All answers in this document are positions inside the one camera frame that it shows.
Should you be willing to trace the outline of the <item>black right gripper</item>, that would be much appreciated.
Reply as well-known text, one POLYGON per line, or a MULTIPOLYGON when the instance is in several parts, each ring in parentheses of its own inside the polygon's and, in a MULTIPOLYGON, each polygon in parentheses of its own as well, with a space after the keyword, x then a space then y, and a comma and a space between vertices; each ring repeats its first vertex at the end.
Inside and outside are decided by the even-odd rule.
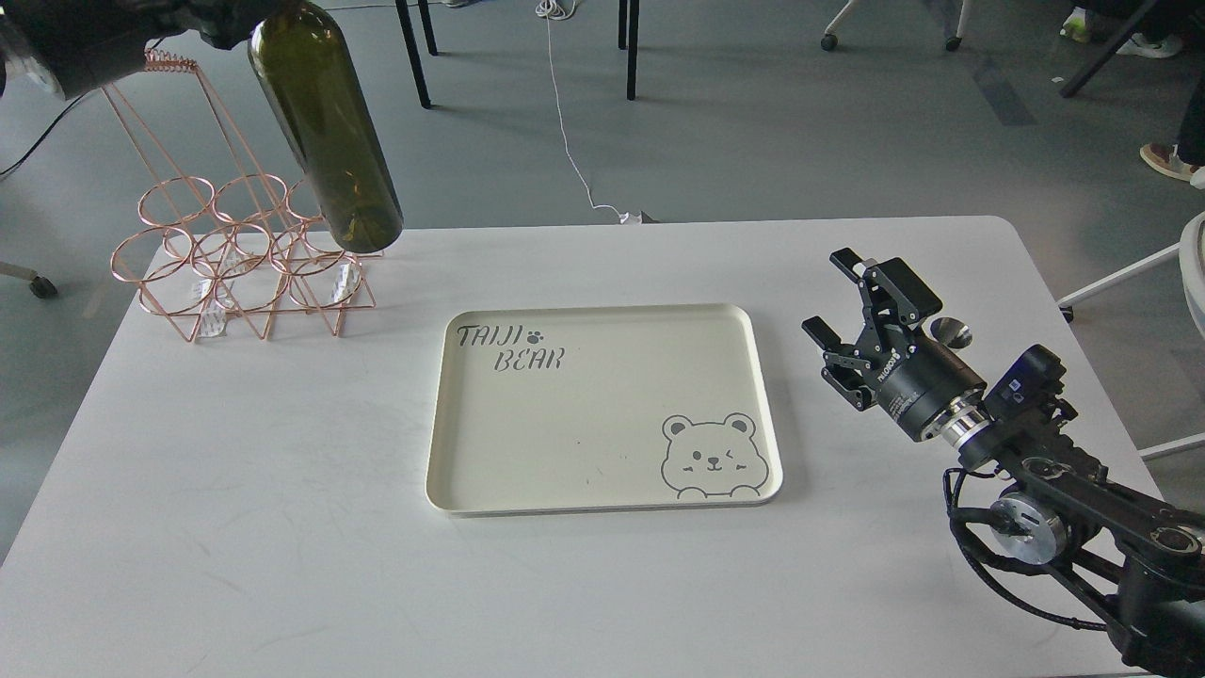
POLYGON ((871 265, 850 248, 829 259, 860 290, 862 332, 856 344, 844 343, 819 316, 801 328, 819 346, 822 377, 840 396, 858 412, 878 405, 916 442, 953 400, 977 402, 984 381, 919 328, 942 301, 909 263, 895 257, 871 265))

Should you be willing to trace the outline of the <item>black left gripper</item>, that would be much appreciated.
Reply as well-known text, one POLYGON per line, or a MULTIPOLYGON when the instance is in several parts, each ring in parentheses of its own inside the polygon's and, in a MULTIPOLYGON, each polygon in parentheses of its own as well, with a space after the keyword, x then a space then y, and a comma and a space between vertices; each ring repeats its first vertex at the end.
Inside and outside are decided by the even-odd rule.
POLYGON ((189 30, 233 51, 281 1, 4 1, 2 83, 27 73, 67 99, 145 66, 147 43, 189 30))

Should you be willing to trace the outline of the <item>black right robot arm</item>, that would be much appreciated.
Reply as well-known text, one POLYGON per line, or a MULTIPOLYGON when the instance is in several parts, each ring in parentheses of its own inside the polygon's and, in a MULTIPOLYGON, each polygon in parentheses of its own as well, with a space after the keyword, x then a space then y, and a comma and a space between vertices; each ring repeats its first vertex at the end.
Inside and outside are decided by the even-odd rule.
POLYGON ((1200 677, 1203 515, 1111 481, 1072 443, 1066 369, 1048 348, 1029 347, 989 389, 956 356, 970 335, 942 334, 941 300, 907 263, 851 249, 830 259, 860 290, 864 326, 847 344, 821 317, 803 322, 823 378, 912 441, 956 448, 946 514, 972 571, 1024 612, 1106 632, 1125 665, 1200 677))

